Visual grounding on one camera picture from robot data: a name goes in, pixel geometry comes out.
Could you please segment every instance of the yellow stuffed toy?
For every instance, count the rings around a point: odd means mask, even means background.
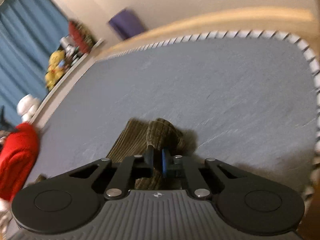
[[[64,58],[65,52],[63,50],[57,50],[50,56],[48,71],[44,76],[49,91],[53,89],[59,78],[64,75],[64,69],[59,67],[60,61]]]

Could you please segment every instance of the black and white striped border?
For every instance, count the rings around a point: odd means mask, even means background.
[[[125,54],[129,54],[136,51],[143,51],[147,49],[155,49],[171,44],[178,44],[181,42],[189,41],[203,41],[206,39],[223,39],[223,38],[252,38],[252,39],[277,39],[279,41],[287,41],[292,44],[296,44],[299,50],[303,53],[303,56],[308,61],[311,73],[314,77],[314,85],[317,91],[317,118],[318,118],[318,131],[316,134],[316,146],[315,157],[312,163],[312,171],[310,175],[310,183],[302,193],[302,198],[305,201],[306,210],[308,209],[312,195],[314,193],[314,187],[317,185],[320,179],[320,66],[317,60],[316,54],[313,49],[310,48],[308,42],[299,36],[281,31],[263,31],[263,30],[239,30],[239,31],[213,31],[207,33],[185,35],[176,38],[171,38],[165,41],[155,42],[147,44],[134,49],[129,49],[123,52],[112,54],[105,59],[98,60],[104,61],[115,57],[120,57]]]

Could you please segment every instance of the red stuffed toy body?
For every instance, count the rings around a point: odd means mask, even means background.
[[[23,187],[39,154],[39,138],[33,126],[21,123],[0,152],[0,198],[12,201]]]

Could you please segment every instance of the blue curtain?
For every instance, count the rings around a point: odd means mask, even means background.
[[[0,5],[0,105],[13,124],[27,94],[47,95],[48,59],[68,34],[68,21],[50,0],[5,0]]]

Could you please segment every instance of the white stuffed toy head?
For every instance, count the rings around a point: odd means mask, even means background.
[[[17,105],[17,113],[22,117],[23,122],[29,122],[40,106],[40,100],[32,95],[23,97]]]

